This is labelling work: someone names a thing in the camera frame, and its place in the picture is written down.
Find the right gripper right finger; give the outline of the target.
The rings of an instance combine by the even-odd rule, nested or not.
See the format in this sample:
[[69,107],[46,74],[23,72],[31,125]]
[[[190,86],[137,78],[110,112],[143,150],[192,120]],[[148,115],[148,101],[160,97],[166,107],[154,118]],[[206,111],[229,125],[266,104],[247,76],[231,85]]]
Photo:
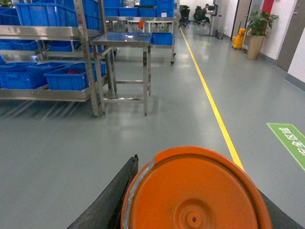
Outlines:
[[274,229],[303,229],[303,227],[284,213],[274,202],[272,202],[260,189],[258,189],[266,204]]

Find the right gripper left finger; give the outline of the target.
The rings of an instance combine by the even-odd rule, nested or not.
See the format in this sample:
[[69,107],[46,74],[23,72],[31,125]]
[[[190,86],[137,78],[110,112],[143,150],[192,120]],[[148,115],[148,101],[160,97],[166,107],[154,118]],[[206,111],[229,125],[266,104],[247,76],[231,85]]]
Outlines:
[[70,229],[119,229],[123,201],[138,173],[138,155],[132,156],[96,200],[71,223]]

